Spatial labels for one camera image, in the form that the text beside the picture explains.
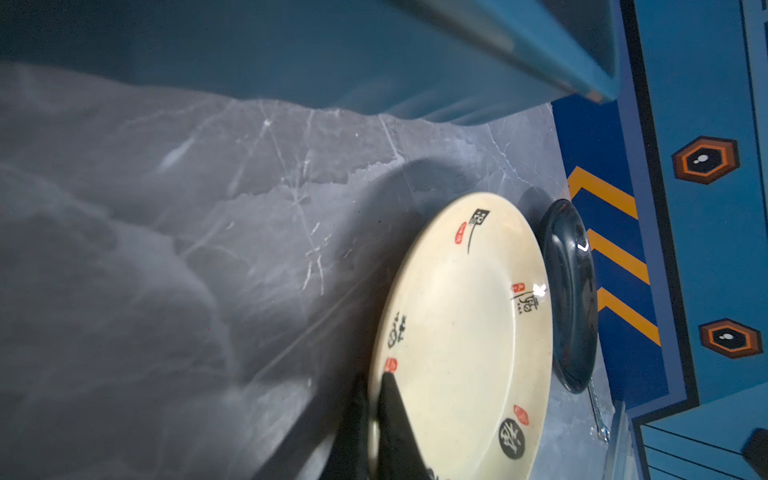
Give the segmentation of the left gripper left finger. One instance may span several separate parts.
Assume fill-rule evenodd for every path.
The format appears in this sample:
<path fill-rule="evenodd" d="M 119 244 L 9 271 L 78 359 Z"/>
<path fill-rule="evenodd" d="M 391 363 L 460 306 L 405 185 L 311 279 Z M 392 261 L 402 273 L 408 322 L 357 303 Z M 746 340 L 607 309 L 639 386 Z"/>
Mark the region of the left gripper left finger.
<path fill-rule="evenodd" d="M 367 380 L 358 375 L 320 480 L 366 480 L 369 427 Z"/>

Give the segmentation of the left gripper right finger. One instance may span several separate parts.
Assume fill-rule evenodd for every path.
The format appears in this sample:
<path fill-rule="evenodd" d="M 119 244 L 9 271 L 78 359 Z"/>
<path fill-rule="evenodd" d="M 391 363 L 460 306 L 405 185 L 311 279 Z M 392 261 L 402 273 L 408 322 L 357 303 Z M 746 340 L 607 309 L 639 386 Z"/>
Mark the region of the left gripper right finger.
<path fill-rule="evenodd" d="M 377 404 L 379 447 L 377 478 L 382 480 L 430 478 L 420 454 L 395 376 L 382 375 Z"/>

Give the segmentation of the cream calligraphy plate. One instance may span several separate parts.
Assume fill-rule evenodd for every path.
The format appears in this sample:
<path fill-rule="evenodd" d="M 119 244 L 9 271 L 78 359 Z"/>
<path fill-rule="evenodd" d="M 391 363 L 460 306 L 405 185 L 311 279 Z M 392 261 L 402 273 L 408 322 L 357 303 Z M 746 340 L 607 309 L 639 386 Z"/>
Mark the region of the cream calligraphy plate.
<path fill-rule="evenodd" d="M 456 199 L 418 235 L 383 308 L 369 370 L 370 472 L 391 375 L 429 478 L 528 478 L 552 353 L 549 282 L 525 217 L 494 193 Z"/>

